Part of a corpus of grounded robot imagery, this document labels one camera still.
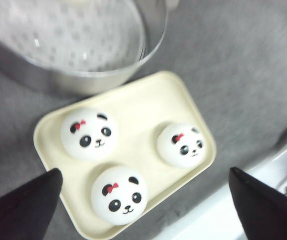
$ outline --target perforated steamer base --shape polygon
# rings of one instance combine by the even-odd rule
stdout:
[[[118,125],[116,149],[102,161],[75,160],[61,145],[61,122],[68,113],[81,107],[110,113]],[[207,149],[201,165],[181,169],[160,159],[156,150],[157,136],[170,122],[191,123],[203,134]],[[111,239],[130,225],[113,226],[94,213],[90,191],[102,171],[115,165],[139,171],[148,187],[145,214],[208,168],[216,156],[214,139],[188,90],[178,76],[166,71],[47,114],[37,124],[33,142],[46,170],[61,170],[60,198],[77,231],[92,240]]]
[[[55,69],[101,72],[145,54],[145,28],[132,0],[0,0],[0,41]]]

